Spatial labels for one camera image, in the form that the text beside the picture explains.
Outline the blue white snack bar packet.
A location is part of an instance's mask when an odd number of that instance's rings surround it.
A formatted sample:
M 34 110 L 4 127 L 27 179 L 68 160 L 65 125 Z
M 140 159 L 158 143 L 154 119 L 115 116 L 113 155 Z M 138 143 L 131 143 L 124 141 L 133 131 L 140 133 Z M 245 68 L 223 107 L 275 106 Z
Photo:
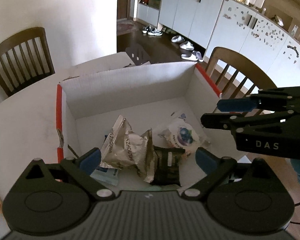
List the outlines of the blue white snack bar packet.
M 91 172 L 91 178 L 113 186 L 117 186 L 119 183 L 119 170 L 116 168 L 101 167 L 101 158 L 101 149 L 98 148 L 92 154 L 91 165 L 94 170 Z

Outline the black snack packet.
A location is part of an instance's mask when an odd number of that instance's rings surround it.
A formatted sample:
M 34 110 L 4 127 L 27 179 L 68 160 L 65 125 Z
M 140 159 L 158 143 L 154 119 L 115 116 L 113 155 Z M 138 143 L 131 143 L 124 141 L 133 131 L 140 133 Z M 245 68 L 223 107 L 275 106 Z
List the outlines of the black snack packet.
M 157 165 L 154 179 L 150 184 L 154 186 L 180 186 L 179 164 L 185 150 L 154 146 L 154 152 L 157 155 Z

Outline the blueberry snack packet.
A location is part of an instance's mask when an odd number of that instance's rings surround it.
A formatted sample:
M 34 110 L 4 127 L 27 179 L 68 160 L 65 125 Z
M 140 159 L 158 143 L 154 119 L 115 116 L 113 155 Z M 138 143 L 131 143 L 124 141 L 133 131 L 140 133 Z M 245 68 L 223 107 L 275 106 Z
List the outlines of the blueberry snack packet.
M 165 139 L 171 148 L 185 150 L 186 155 L 196 152 L 199 147 L 209 147 L 210 138 L 201 129 L 199 133 L 184 119 L 175 118 L 159 128 L 158 136 Z

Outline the silver foil bag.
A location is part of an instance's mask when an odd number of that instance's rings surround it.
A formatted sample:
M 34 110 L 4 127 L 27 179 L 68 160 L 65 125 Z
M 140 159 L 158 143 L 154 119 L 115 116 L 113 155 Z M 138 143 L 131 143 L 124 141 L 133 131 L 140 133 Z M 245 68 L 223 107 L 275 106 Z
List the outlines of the silver foil bag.
M 142 135 L 133 132 L 128 120 L 119 115 L 101 148 L 103 168 L 136 168 L 145 182 L 154 180 L 157 155 L 151 129 Z

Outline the wooden chair right side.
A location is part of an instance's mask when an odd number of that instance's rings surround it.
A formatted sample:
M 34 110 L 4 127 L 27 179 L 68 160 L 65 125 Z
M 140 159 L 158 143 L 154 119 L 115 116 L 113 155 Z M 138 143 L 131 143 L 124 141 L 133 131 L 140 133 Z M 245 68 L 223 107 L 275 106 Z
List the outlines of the wooden chair right side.
M 205 71 L 220 90 L 223 99 L 242 98 L 257 89 L 277 87 L 250 59 L 224 47 L 213 49 Z

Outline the wooden chair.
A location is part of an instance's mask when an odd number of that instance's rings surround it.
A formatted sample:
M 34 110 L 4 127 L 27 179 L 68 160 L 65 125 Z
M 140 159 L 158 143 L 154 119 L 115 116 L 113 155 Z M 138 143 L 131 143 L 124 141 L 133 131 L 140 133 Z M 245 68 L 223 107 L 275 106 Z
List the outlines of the wooden chair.
M 250 59 L 224 47 L 213 49 L 205 71 L 220 90 L 223 99 L 242 98 L 257 89 L 277 87 Z
M 0 86 L 8 97 L 53 74 L 43 27 L 22 30 L 0 43 Z

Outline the red cardboard shoe box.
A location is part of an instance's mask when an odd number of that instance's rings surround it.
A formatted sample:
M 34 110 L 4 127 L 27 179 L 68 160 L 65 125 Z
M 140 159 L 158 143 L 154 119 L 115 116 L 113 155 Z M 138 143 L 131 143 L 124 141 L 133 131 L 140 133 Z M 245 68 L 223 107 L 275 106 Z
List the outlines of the red cardboard shoe box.
M 62 160 L 101 147 L 119 116 L 136 134 L 153 131 L 154 145 L 167 147 L 159 136 L 175 118 L 183 117 L 203 147 L 218 157 L 241 159 L 231 133 L 201 125 L 215 110 L 219 92 L 203 69 L 190 62 L 149 64 L 82 74 L 57 86 L 57 132 Z

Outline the wooden chair far side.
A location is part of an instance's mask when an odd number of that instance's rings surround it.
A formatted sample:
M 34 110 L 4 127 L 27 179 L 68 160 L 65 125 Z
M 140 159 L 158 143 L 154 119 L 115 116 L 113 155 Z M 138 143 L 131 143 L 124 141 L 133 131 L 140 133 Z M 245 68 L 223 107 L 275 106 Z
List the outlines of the wooden chair far side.
M 22 30 L 0 43 L 0 86 L 8 97 L 53 74 L 43 27 Z

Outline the black slotted stool back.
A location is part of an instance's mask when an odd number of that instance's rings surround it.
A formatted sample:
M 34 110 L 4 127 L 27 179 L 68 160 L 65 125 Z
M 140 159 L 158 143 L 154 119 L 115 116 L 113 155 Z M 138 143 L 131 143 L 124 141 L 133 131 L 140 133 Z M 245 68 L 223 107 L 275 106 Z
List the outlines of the black slotted stool back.
M 125 49 L 125 52 L 136 66 L 150 63 L 150 56 L 138 43 L 131 44 Z

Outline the white wall cabinet unit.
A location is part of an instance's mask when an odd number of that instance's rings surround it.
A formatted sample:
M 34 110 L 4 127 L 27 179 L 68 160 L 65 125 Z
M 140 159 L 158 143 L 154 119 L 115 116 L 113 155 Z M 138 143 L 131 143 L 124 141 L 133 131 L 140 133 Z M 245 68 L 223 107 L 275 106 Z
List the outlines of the white wall cabinet unit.
M 137 18 L 171 28 L 205 48 L 236 51 L 260 67 L 279 87 L 300 85 L 300 42 L 257 10 L 236 0 L 155 0 L 138 4 Z

